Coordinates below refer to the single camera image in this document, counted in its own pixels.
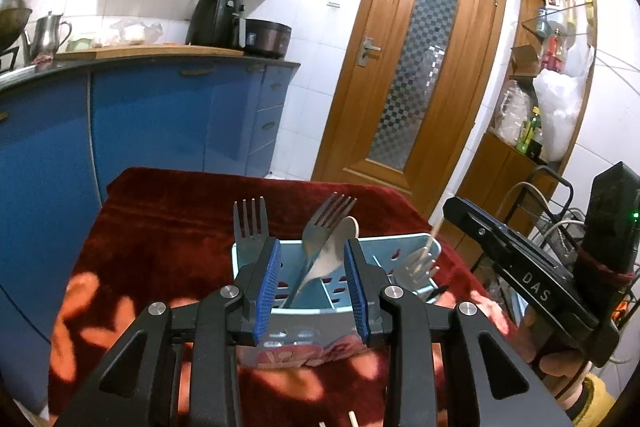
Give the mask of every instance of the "drawer handle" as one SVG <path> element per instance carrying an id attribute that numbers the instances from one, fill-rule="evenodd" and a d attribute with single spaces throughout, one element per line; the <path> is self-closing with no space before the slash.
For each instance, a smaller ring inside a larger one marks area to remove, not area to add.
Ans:
<path id="1" fill-rule="evenodd" d="M 182 70 L 180 76 L 203 76 L 204 74 L 213 73 L 216 68 L 209 68 L 208 70 Z"/>

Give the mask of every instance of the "door frame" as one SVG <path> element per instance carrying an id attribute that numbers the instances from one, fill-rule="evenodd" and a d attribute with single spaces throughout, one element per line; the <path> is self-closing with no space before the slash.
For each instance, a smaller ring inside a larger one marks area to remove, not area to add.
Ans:
<path id="1" fill-rule="evenodd" d="M 362 39 L 365 37 L 364 33 L 372 4 L 373 0 L 360 1 L 360 7 L 358 8 L 356 19 L 353 25 L 353 30 L 351 31 L 349 44 L 347 45 L 347 50 L 344 56 L 344 62 L 342 63 L 342 69 L 340 70 L 340 76 L 338 77 L 338 83 L 335 88 L 334 99 L 332 100 L 331 109 L 329 110 L 329 117 L 324 128 L 324 133 L 322 134 L 322 141 L 320 143 L 318 158 L 316 159 L 316 165 L 311 177 L 313 181 L 323 180 L 322 176 L 324 175 L 324 170 L 327 161 L 329 160 L 331 147 L 338 130 L 338 123 L 340 121 L 340 118 L 342 117 L 342 108 L 344 106 L 344 102 L 349 90 L 351 71 L 353 71 L 353 68 L 356 67 Z M 494 12 L 494 20 L 492 23 L 489 41 L 484 53 L 484 57 L 482 59 L 479 81 L 476 85 L 476 91 L 474 92 L 472 99 L 472 110 L 468 112 L 465 118 L 463 132 L 461 133 L 460 138 L 454 146 L 449 162 L 447 162 L 445 175 L 441 178 L 439 183 L 439 185 L 442 185 L 442 189 L 436 191 L 436 193 L 438 194 L 437 198 L 432 198 L 432 200 L 425 204 L 424 208 L 417 209 L 423 216 L 430 216 L 435 209 L 438 200 L 447 187 L 447 183 L 449 182 L 449 179 L 451 178 L 451 175 L 453 174 L 453 171 L 458 164 L 460 155 L 462 154 L 462 151 L 466 144 L 466 140 L 468 139 L 468 136 L 475 124 L 476 116 L 478 115 L 478 110 L 480 109 L 480 105 L 482 102 L 482 97 L 484 97 L 484 92 L 489 82 L 491 70 L 494 65 L 495 54 L 498 48 L 498 40 L 500 38 L 502 29 L 502 21 L 504 19 L 505 6 L 506 0 L 498 0 L 498 4 Z M 386 185 L 385 182 L 372 179 L 372 183 L 374 182 Z"/>

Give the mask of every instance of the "black countertop edge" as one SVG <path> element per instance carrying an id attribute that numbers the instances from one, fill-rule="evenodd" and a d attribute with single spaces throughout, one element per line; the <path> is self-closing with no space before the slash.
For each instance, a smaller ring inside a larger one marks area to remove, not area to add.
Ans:
<path id="1" fill-rule="evenodd" d="M 149 66 L 153 64 L 215 64 L 234 63 L 246 65 L 279 66 L 294 69 L 300 66 L 296 62 L 261 57 L 236 57 L 233 55 L 140 55 L 137 57 L 102 58 L 99 60 L 54 60 L 50 64 L 29 66 L 9 73 L 0 74 L 0 92 L 14 87 L 30 84 L 36 80 L 50 79 L 54 76 L 83 74 L 89 71 L 109 70 L 126 66 Z"/>

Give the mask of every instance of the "light blue plastic basket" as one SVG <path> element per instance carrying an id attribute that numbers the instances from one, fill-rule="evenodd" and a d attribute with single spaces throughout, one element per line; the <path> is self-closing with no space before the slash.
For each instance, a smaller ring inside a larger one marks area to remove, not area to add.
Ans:
<path id="1" fill-rule="evenodd" d="M 363 237 L 360 245 L 369 264 L 377 264 L 388 275 L 409 254 L 426 245 L 428 233 L 389 235 L 385 237 Z M 239 350 L 242 365 L 255 367 L 261 352 L 279 349 L 282 346 L 331 346 L 339 339 L 355 332 L 353 309 L 344 276 L 344 267 L 339 267 L 322 280 L 309 282 L 296 298 L 295 308 L 283 309 L 289 296 L 289 288 L 296 281 L 306 259 L 301 241 L 281 241 L 282 269 L 278 278 L 276 299 L 271 309 L 271 318 L 266 334 L 257 347 Z M 440 255 L 440 244 L 433 241 L 431 256 Z M 234 277 L 247 264 L 240 259 L 236 245 L 232 247 Z M 416 293 L 431 292 L 437 288 L 433 280 Z"/>

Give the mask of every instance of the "cabinet glass pane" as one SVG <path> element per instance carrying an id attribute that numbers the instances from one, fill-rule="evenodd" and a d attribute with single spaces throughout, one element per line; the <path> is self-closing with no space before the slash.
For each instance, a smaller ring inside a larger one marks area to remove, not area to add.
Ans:
<path id="1" fill-rule="evenodd" d="M 414 1 L 396 73 L 369 150 L 370 160 L 404 169 L 438 81 L 457 7 L 458 0 Z"/>

